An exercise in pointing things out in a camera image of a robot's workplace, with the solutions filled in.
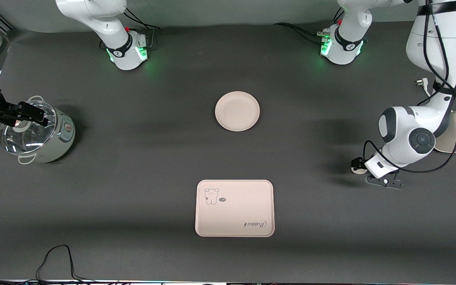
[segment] black band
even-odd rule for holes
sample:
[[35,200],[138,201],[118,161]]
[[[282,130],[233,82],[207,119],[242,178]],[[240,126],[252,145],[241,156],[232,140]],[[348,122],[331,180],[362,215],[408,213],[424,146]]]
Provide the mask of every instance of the black band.
[[418,7],[417,16],[446,13],[447,11],[456,11],[456,1],[435,3]]
[[126,54],[126,52],[131,48],[132,43],[133,37],[130,34],[128,34],[128,40],[122,47],[119,47],[117,49],[111,49],[110,47],[107,47],[106,49],[115,57],[123,57]]
[[339,34],[339,27],[337,27],[337,29],[335,29],[334,35],[335,35],[335,40],[337,40],[337,43],[339,43],[344,48],[345,51],[355,50],[355,48],[358,47],[358,45],[360,45],[360,43],[362,42],[362,39],[357,40],[356,42],[350,42],[349,40],[345,40]]
[[432,85],[432,88],[434,88],[434,90],[436,90],[437,92],[440,92],[440,93],[443,93],[443,94],[456,95],[456,87],[454,89],[443,87],[437,81],[434,81],[434,84]]

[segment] black velcro strap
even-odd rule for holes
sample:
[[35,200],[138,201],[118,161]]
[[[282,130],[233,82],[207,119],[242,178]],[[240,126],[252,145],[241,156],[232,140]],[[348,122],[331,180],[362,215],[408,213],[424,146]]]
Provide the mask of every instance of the black velcro strap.
[[128,40],[122,47],[119,47],[116,49],[111,49],[110,47],[107,47],[106,49],[111,54],[113,54],[115,57],[123,57],[126,54],[126,52],[130,49],[130,47],[132,46],[132,43],[133,43],[133,38],[130,34],[128,34]]
[[435,3],[418,7],[417,16],[446,13],[447,11],[456,11],[456,1]]
[[432,85],[432,88],[434,88],[434,90],[436,90],[437,92],[440,92],[440,93],[443,93],[443,94],[456,95],[456,87],[454,89],[443,87],[437,81],[434,81],[434,84]]
[[363,38],[361,38],[360,40],[357,40],[356,42],[350,42],[349,40],[345,40],[339,34],[339,27],[337,27],[337,29],[335,29],[334,35],[335,35],[335,40],[337,40],[337,43],[339,43],[344,48],[345,51],[355,50],[355,48],[358,47],[358,45],[360,45],[360,43],[362,42],[362,39],[363,39]]

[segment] gray wall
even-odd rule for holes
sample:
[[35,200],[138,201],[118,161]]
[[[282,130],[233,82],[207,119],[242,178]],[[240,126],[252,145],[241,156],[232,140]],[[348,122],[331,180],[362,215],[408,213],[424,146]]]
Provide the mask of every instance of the gray wall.
[[[413,21],[417,1],[385,9],[373,9],[374,20]],[[223,24],[307,23],[331,19],[335,0],[128,0],[128,8],[143,22],[167,26]],[[88,30],[66,18],[54,0],[0,0],[0,13],[18,29],[40,32]],[[124,15],[123,24],[138,27]]]

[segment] gray table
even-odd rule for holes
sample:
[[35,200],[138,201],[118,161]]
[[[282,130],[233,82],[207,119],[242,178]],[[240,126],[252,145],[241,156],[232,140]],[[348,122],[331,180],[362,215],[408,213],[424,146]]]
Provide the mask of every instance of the gray table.
[[[96,279],[456,283],[456,157],[436,173],[403,173],[404,190],[349,171],[366,139],[382,143],[385,108],[424,97],[413,81],[431,76],[405,54],[411,24],[374,24],[347,66],[286,27],[168,28],[130,72],[92,32],[15,34],[6,98],[43,95],[78,134],[50,164],[20,166],[0,148],[0,278],[31,278],[66,243],[77,273]],[[260,103],[250,131],[214,118],[234,90]],[[197,236],[203,179],[272,181],[275,234]],[[43,278],[68,276],[66,252],[51,254]]]

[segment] white round plate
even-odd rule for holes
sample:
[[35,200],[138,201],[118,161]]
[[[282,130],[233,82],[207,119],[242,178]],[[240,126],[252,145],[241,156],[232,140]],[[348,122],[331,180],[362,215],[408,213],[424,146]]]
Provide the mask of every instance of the white round plate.
[[258,101],[250,94],[234,91],[221,97],[216,104],[216,119],[226,130],[241,132],[254,126],[259,118]]

